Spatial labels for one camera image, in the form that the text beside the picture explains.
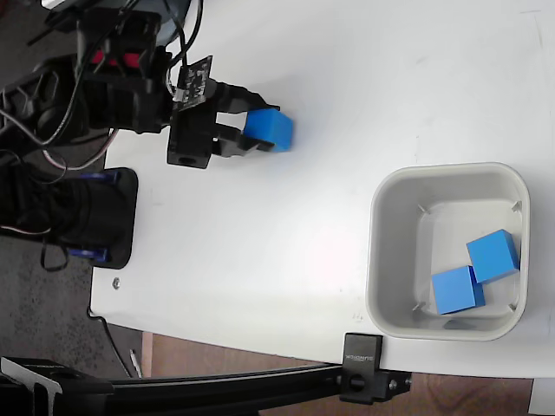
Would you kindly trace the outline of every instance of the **floor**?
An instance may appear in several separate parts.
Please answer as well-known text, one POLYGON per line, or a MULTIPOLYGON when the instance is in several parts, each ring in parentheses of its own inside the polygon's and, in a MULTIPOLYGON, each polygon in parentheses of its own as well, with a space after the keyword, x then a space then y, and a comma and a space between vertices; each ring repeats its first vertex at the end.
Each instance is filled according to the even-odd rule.
MULTIPOLYGON (((145 335, 143 342, 143 370, 153 377, 225 374, 310 364, 309 361, 248 353, 161 335, 145 335)), ((531 380, 414 374, 411 392, 386 403, 361 406, 342 403, 338 398, 328 398, 271 409, 262 414, 517 416, 528 414, 531 391, 531 380)))
MULTIPOLYGON (((24 3, 9 0, 0 17, 0 88, 49 56, 75 52, 72 35, 53 34, 26 47, 42 29, 47 11, 37 2, 24 3)), ((65 155, 79 161, 90 150, 83 147, 65 155)), ((46 273, 39 265, 40 249, 38 244, 0 237, 0 356, 47 358, 92 375, 123 378, 101 324, 85 316, 91 267, 72 259, 65 271, 46 273)), ((50 261, 56 260, 53 252, 50 261)), ((140 352, 140 332, 114 328, 114 338, 126 358, 131 348, 140 352)))

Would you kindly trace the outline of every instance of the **black clamp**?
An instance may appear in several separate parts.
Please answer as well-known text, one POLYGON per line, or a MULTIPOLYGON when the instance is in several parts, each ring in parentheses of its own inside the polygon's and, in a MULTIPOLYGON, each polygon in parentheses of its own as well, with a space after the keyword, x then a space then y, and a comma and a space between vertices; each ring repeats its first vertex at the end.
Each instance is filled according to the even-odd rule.
POLYGON ((345 335, 341 401, 371 405, 410 390, 411 373, 380 369, 382 339, 381 335, 345 335))
POLYGON ((235 127, 216 122, 218 113, 240 114, 276 108, 244 87, 210 78, 212 57, 182 67, 174 97, 167 163, 206 169, 213 154, 244 156, 252 150, 268 152, 274 144, 247 137, 235 127))

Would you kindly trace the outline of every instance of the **red component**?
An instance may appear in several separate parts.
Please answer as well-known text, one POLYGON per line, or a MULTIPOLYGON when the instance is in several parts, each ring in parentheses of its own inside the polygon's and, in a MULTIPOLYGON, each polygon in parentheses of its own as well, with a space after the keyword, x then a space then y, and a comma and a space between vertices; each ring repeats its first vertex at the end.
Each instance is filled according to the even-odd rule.
MULTIPOLYGON (((104 53, 101 50, 97 50, 91 63, 100 63, 103 57, 104 57, 104 53)), ((123 63, 125 63, 126 67, 128 68, 138 68, 139 58, 140 58, 140 54, 127 53, 123 56, 123 63)), ((108 65, 111 67, 115 67, 116 66, 115 59, 110 59, 108 61, 108 65)))

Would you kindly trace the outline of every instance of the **black metal bracket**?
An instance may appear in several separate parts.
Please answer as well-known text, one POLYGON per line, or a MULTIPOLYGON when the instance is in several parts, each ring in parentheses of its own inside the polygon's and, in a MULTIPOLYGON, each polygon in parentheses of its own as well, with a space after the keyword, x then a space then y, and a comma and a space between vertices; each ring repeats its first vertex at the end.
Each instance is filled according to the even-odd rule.
POLYGON ((371 405, 410 389, 410 373, 379 368, 381 351, 381 336, 347 334, 342 366, 116 381, 48 360, 2 358, 2 373, 12 383, 0 379, 0 401, 17 408, 17 414, 48 416, 256 414, 337 394, 343 401, 371 405))
POLYGON ((341 374, 342 401, 371 405, 410 390, 411 373, 380 369, 380 335, 346 334, 341 374))

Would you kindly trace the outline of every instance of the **white wire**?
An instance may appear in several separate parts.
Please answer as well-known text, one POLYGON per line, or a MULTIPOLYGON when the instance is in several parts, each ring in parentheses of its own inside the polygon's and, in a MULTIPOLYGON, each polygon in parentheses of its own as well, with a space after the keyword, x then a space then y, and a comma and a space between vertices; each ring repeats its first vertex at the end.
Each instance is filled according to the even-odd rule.
POLYGON ((48 234, 52 230, 51 228, 48 228, 45 231, 33 232, 33 231, 22 230, 22 229, 16 228, 16 227, 10 227, 9 225, 0 225, 0 228, 2 230, 14 231, 14 232, 17 232, 19 234, 24 234, 25 236, 43 236, 45 234, 48 234))
POLYGON ((96 152, 93 157, 91 157, 90 159, 88 159, 87 161, 85 161, 82 165, 79 166, 64 166, 61 163, 58 163, 53 157, 52 155, 50 155, 48 150, 42 150, 42 154, 44 155, 44 158, 53 166, 56 167, 58 169, 67 169, 68 171, 80 171, 82 169, 85 169, 86 167, 91 166, 93 163, 95 163, 98 159, 100 159, 102 157, 102 155, 107 151, 107 149, 110 147, 110 145, 112 144, 112 142, 115 139, 115 135, 118 133, 118 129, 115 128, 114 130, 112 130, 112 133, 110 133, 110 135, 108 136, 108 139, 106 140, 106 143, 104 143, 104 145, 102 145, 102 147, 98 150, 98 152, 96 152))

